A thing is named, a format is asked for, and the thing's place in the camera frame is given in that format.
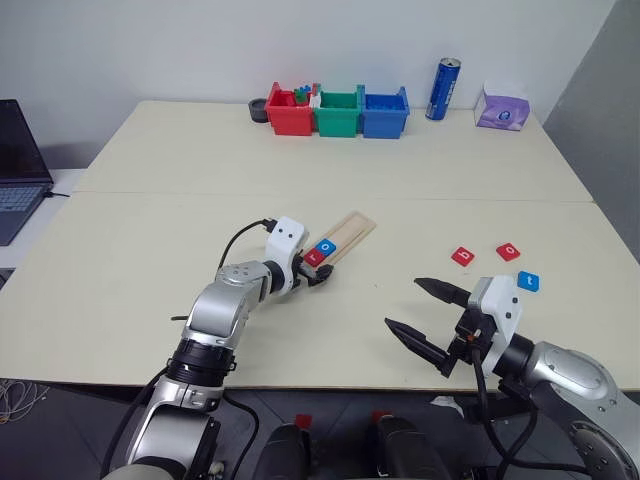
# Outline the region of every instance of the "green bin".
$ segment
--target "green bin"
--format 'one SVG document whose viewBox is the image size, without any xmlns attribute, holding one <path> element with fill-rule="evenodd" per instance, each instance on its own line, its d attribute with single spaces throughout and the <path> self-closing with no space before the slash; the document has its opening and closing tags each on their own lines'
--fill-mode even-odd
<svg viewBox="0 0 640 480">
<path fill-rule="evenodd" d="M 362 112 L 361 85 L 353 93 L 324 92 L 312 99 L 313 113 L 321 137 L 355 137 Z"/>
</svg>

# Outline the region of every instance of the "plastic storage bin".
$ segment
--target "plastic storage bin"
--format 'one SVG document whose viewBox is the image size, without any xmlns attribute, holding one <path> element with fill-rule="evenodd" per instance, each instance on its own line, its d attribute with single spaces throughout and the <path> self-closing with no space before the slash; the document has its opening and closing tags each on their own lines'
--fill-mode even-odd
<svg viewBox="0 0 640 480">
<path fill-rule="evenodd" d="M 276 135 L 311 135 L 313 110 L 309 106 L 311 92 L 306 102 L 298 103 L 293 90 L 282 90 L 273 82 L 265 110 Z"/>
<path fill-rule="evenodd" d="M 364 87 L 358 85 L 354 93 L 335 93 L 318 88 L 311 97 L 311 104 L 321 137 L 356 136 L 362 110 L 360 89 L 364 90 Z"/>
<path fill-rule="evenodd" d="M 400 138 L 409 116 L 407 92 L 400 87 L 395 95 L 372 95 L 359 91 L 362 104 L 362 133 L 365 138 Z"/>
</svg>

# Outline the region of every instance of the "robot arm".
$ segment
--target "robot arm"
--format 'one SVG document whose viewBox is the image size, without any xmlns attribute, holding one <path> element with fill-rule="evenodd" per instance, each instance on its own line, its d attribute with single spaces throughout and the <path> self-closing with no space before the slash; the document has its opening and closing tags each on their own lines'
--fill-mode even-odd
<svg viewBox="0 0 640 480">
<path fill-rule="evenodd" d="M 249 313 L 269 295 L 324 281 L 330 266 L 300 271 L 300 252 L 308 233 L 282 217 L 267 240 L 265 260 L 220 268 L 196 299 L 180 343 L 159 377 L 151 400 L 127 449 L 127 466 L 109 480 L 207 478 L 220 424 L 211 413 L 224 391 L 224 377 L 235 369 L 234 350 Z"/>
<path fill-rule="evenodd" d="M 416 283 L 465 310 L 446 352 L 417 330 L 386 319 L 405 346 L 445 377 L 458 360 L 471 364 L 471 352 L 479 350 L 484 376 L 495 373 L 503 392 L 532 401 L 558 423 L 592 478 L 639 478 L 640 407 L 591 357 L 546 342 L 534 345 L 515 333 L 522 308 L 510 276 L 482 278 L 473 292 L 431 278 L 418 278 Z"/>
</svg>

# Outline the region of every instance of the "laptop keyboard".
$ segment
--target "laptop keyboard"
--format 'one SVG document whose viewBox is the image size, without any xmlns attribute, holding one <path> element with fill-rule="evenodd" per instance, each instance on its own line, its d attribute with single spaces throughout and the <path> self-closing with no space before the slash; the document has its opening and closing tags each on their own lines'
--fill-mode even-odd
<svg viewBox="0 0 640 480">
<path fill-rule="evenodd" d="M 42 187 L 0 188 L 0 212 L 24 212 L 41 193 Z"/>
</svg>

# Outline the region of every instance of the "laptop screen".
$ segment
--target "laptop screen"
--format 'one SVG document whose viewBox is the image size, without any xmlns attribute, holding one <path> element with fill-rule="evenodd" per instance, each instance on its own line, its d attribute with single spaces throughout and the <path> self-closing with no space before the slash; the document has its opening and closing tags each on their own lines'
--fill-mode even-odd
<svg viewBox="0 0 640 480">
<path fill-rule="evenodd" d="M 0 100 L 0 182 L 51 181 L 15 100 Z"/>
</svg>

